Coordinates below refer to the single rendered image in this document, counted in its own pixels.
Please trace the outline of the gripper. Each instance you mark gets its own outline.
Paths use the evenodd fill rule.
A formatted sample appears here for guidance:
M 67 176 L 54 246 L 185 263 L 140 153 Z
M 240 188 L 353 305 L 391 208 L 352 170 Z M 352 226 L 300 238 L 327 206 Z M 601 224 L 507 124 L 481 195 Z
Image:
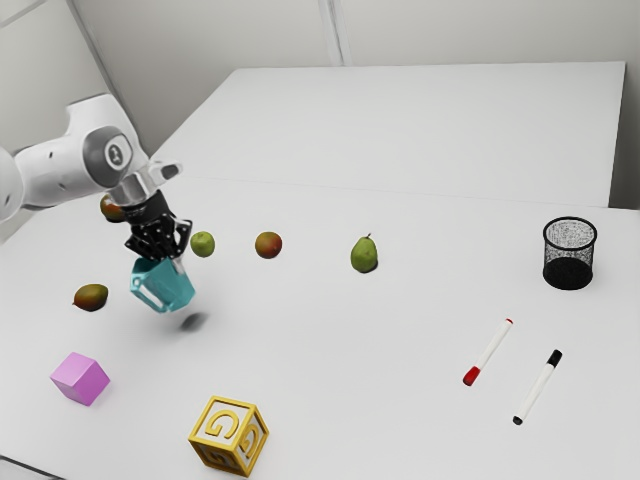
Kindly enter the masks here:
M 174 215 L 161 190 L 142 203 L 124 206 L 122 210 L 131 229 L 125 246 L 150 261 L 169 258 L 176 272 L 184 275 L 181 256 L 189 244 L 193 223 Z

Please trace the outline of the yellow letter block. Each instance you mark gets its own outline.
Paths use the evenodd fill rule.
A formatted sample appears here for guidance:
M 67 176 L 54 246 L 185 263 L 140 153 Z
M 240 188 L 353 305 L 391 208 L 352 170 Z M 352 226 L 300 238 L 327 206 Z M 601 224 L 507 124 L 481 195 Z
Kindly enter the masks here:
M 214 395 L 188 442 L 205 466 L 248 478 L 269 434 L 255 404 Z

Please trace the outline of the red green apple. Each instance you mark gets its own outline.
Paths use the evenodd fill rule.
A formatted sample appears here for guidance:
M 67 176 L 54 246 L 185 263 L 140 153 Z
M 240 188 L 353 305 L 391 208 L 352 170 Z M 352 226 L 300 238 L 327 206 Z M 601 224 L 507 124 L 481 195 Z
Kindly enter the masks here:
M 256 253 L 263 259 L 272 259 L 278 256 L 282 246 L 281 236 L 272 231 L 261 232 L 254 243 Z
M 112 198 L 105 194 L 100 200 L 100 211 L 104 218 L 111 223 L 121 223 L 126 220 L 122 208 L 115 204 Z

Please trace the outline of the black capped white marker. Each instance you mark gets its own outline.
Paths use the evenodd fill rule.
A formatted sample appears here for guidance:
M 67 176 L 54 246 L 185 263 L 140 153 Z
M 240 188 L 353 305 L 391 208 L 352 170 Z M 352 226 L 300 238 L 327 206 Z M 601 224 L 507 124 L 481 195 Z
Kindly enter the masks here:
M 512 417 L 512 422 L 519 426 L 524 423 L 526 418 L 528 417 L 531 409 L 535 405 L 537 399 L 543 392 L 547 382 L 551 378 L 553 372 L 556 367 L 560 363 L 563 357 L 563 353 L 560 350 L 555 349 L 549 358 L 547 359 L 544 367 L 542 368 L 539 375 L 536 377 L 533 385 L 525 395 L 524 399 L 520 403 L 516 413 Z

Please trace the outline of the red capped white marker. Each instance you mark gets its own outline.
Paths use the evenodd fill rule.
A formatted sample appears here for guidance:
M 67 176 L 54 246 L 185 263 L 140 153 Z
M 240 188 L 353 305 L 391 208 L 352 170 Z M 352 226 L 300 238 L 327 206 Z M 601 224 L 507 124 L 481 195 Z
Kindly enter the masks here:
M 514 322 L 510 318 L 505 318 L 499 328 L 496 330 L 495 334 L 491 338 L 490 342 L 483 350 L 481 355 L 478 357 L 477 361 L 469 368 L 469 370 L 465 373 L 462 378 L 462 383 L 465 386 L 471 387 L 481 372 L 485 369 L 487 363 L 491 359 L 492 355 L 496 352 L 507 333 L 513 326 Z

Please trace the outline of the black mesh pen holder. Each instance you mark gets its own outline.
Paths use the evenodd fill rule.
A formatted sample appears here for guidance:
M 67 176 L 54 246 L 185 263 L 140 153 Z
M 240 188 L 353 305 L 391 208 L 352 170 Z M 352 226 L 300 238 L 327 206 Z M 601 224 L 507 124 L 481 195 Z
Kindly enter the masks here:
M 563 216 L 550 220 L 544 226 L 542 236 L 542 275 L 546 283 L 564 291 L 576 291 L 589 285 L 593 279 L 596 227 L 586 219 Z

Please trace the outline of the green pear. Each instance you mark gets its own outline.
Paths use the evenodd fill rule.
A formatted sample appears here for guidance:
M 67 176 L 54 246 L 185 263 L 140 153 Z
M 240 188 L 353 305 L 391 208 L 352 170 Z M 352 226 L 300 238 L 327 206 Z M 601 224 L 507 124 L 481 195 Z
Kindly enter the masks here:
M 366 274 L 376 269 L 378 265 L 378 251 L 370 235 L 361 237 L 353 246 L 350 262 L 357 272 Z

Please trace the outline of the teal faceted mug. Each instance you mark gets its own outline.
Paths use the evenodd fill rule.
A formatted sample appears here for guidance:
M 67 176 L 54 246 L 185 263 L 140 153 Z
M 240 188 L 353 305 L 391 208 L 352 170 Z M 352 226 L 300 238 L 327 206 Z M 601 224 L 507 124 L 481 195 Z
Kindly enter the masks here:
M 152 261 L 139 257 L 130 274 L 130 292 L 158 313 L 179 310 L 195 296 L 188 275 L 170 258 Z

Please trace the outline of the red green mango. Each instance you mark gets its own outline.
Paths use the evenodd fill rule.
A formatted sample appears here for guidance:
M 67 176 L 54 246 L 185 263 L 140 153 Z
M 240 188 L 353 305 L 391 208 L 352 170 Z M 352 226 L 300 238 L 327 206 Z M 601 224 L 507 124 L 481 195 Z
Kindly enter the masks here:
M 109 290 L 102 284 L 86 284 L 74 294 L 73 304 L 84 311 L 96 311 L 106 305 Z

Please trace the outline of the pink cube block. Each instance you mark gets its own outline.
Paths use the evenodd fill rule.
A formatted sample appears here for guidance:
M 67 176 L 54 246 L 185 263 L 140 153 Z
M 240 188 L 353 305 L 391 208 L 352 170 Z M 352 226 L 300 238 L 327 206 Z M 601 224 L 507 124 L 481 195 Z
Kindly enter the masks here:
M 84 406 L 91 406 L 110 383 L 95 359 L 76 352 L 71 352 L 49 378 L 65 397 Z

